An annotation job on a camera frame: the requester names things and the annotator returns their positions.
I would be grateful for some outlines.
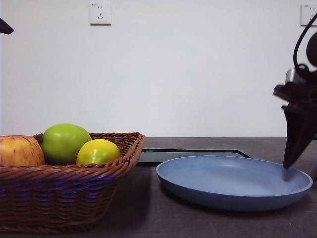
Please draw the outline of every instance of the blue plate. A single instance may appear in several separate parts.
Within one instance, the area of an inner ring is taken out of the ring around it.
[[[189,156],[157,166],[161,183],[188,201],[231,211],[266,211],[300,200],[313,180],[281,164],[232,156]]]

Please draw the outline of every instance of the white wall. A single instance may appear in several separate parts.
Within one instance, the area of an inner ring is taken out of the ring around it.
[[[293,65],[300,4],[314,1],[112,0],[112,26],[90,26],[90,2],[1,1],[15,30],[1,40],[2,134],[68,122],[146,136],[286,135],[285,102],[272,93]]]

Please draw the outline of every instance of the green apple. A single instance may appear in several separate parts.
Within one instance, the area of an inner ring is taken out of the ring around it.
[[[41,148],[49,164],[70,165],[76,163],[80,148],[91,140],[89,133],[80,126],[57,124],[44,132]]]

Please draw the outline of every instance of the black tray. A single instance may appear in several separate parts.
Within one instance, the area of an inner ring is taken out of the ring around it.
[[[160,163],[185,157],[197,155],[225,155],[252,158],[245,152],[236,149],[163,149],[163,148],[144,148],[142,149],[137,166],[155,167]]]

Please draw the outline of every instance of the plate rim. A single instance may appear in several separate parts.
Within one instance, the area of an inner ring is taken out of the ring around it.
[[[307,186],[305,186],[304,188],[301,188],[299,190],[295,190],[291,193],[281,193],[281,194],[277,194],[277,195],[243,195],[243,194],[227,194],[227,193],[217,193],[217,192],[210,192],[210,191],[204,191],[204,190],[198,190],[198,189],[194,189],[194,188],[191,188],[191,187],[186,187],[186,186],[183,186],[183,185],[180,185],[180,184],[177,184],[175,182],[172,182],[171,180],[167,179],[165,176],[163,176],[161,174],[161,172],[159,171],[159,168],[163,165],[163,164],[166,164],[166,163],[169,163],[173,160],[179,160],[179,159],[183,159],[183,158],[191,158],[191,157],[230,157],[230,158],[238,158],[238,159],[247,159],[247,160],[255,160],[255,161],[261,161],[261,162],[267,162],[267,163],[271,163],[271,164],[276,164],[276,165],[279,165],[279,166],[282,166],[280,163],[276,163],[276,162],[271,162],[271,161],[267,161],[267,160],[260,160],[260,159],[255,159],[255,158],[245,158],[245,157],[238,157],[238,156],[225,156],[225,155],[197,155],[197,156],[184,156],[184,157],[179,157],[179,158],[174,158],[174,159],[170,159],[170,160],[166,160],[162,163],[160,163],[157,167],[156,167],[156,173],[157,175],[164,179],[165,181],[169,182],[169,183],[172,183],[174,185],[177,185],[177,186],[180,186],[182,188],[185,188],[185,189],[191,189],[191,190],[194,190],[194,191],[198,191],[198,192],[205,192],[205,193],[208,193],[208,194],[217,194],[217,195],[223,195],[223,196],[236,196],[236,197],[256,197],[256,198],[260,198],[260,197],[282,197],[282,196],[289,196],[289,195],[294,195],[294,194],[297,194],[297,193],[301,193],[301,192],[304,192],[304,191],[307,191],[309,190],[312,185],[313,185],[313,179],[305,172],[299,170],[299,169],[296,169],[294,167],[291,167],[289,169],[292,169],[292,170],[297,170],[298,172],[302,173],[304,176],[306,176],[309,180],[309,184]]]

